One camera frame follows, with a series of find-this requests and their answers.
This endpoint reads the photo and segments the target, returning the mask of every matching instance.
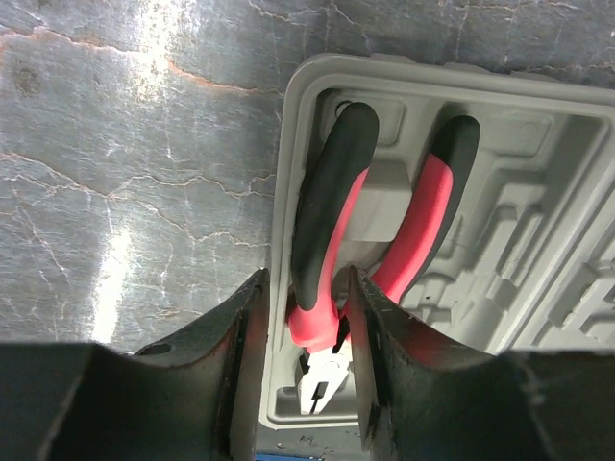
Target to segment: pliers jaw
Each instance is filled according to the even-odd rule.
[[[297,391],[302,415],[320,414],[348,378],[351,361],[348,341],[337,352],[328,348],[300,358]]]

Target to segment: black rubber grip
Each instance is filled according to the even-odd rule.
[[[414,281],[406,289],[406,293],[425,274],[449,233],[459,208],[459,202],[461,202],[461,197],[463,196],[463,190],[474,166],[479,140],[479,122],[468,115],[459,115],[447,121],[433,138],[429,152],[444,161],[453,171],[453,190],[451,191],[451,198],[447,203],[442,224],[435,237],[433,246],[425,258],[421,269],[417,272]]]
[[[380,123],[374,110],[352,103],[339,115],[317,160],[296,219],[290,262],[297,305],[312,310],[325,254],[357,177],[374,156]]]

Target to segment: red and black pliers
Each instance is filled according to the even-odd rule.
[[[296,220],[291,276],[296,305],[290,334],[310,352],[299,382],[302,413],[317,414],[348,374],[345,309],[332,297],[333,266],[376,148],[379,120],[366,104],[340,114],[305,184]],[[426,271],[451,227],[474,165],[480,125],[460,115],[433,136],[403,223],[372,280],[395,303]]]

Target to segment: gray plastic tray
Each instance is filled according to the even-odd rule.
[[[467,113],[481,125],[474,169],[447,240],[402,306],[488,352],[615,347],[615,92],[458,64],[322,55],[299,68],[284,100],[263,424],[357,423],[352,377],[323,413],[300,414],[302,352],[284,323],[299,189],[346,101],[370,104],[381,134],[340,250],[340,300],[343,269],[373,270],[395,237],[436,116]]]

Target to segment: metal surface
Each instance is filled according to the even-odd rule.
[[[0,347],[2,459],[252,460],[268,274],[134,356]]]
[[[316,53],[613,87],[613,24],[607,0],[1,1],[0,336],[134,352],[266,265]]]
[[[375,460],[610,460],[615,354],[470,349],[351,271],[363,447]]]

